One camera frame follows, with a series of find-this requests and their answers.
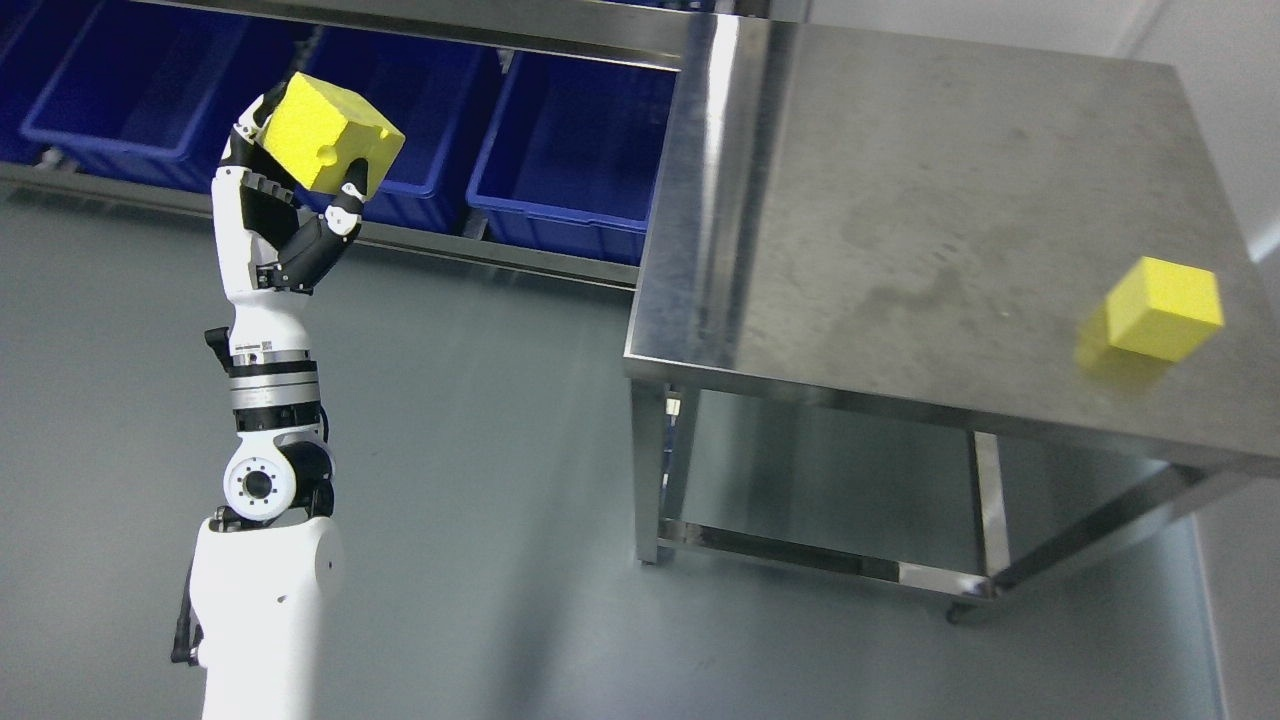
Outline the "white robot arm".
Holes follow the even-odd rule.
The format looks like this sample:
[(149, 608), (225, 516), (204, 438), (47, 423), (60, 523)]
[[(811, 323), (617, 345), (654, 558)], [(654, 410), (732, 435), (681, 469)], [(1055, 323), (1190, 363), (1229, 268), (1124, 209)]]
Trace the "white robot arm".
[(314, 361), (230, 365), (239, 446), (202, 520), (172, 660), (201, 667), (204, 719), (311, 719), (344, 551)]

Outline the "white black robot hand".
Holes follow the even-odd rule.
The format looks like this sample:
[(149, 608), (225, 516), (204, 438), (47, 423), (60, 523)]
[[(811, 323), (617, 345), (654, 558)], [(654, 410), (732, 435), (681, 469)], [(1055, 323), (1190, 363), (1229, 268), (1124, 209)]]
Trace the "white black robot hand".
[(358, 237), (370, 195), (369, 163), (357, 158), (333, 201), (300, 219), (298, 182), (262, 143), (285, 88), (278, 83), (236, 119), (210, 186), (219, 272), (234, 322), (205, 340), (229, 377), (310, 359), (300, 315)]

